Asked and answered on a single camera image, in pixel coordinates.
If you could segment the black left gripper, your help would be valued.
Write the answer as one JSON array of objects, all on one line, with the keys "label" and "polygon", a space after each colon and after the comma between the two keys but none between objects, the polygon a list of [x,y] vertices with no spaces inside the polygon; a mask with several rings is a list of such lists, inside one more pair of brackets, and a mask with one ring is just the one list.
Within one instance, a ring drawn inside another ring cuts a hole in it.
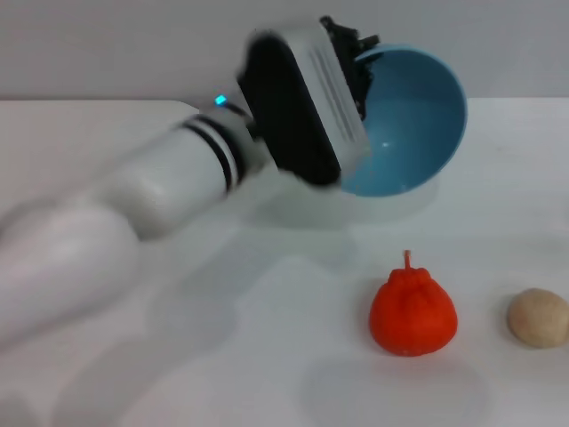
[{"label": "black left gripper", "polygon": [[366,97],[373,77],[367,65],[358,60],[375,60],[382,56],[381,38],[379,35],[360,38],[355,28],[338,24],[330,16],[320,18],[341,65],[341,70],[348,84],[351,96],[356,104],[358,115],[362,120],[366,117]]}]

